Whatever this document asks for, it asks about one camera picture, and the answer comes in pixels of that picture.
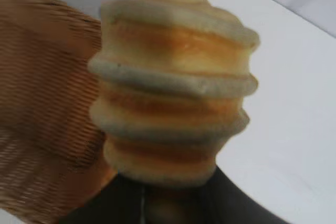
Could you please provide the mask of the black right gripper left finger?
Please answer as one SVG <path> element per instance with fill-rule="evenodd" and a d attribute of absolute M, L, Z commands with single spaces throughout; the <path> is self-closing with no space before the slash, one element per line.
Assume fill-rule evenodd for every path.
<path fill-rule="evenodd" d="M 61 217 L 58 223 L 145 223 L 144 193 L 143 183 L 117 175 L 88 202 Z"/>

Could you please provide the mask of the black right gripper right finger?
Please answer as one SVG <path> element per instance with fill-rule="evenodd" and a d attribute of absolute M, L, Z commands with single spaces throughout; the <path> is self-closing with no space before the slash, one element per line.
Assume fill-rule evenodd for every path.
<path fill-rule="evenodd" d="M 246 195 L 219 167 L 202 186 L 202 211 L 205 223 L 286 223 Z"/>

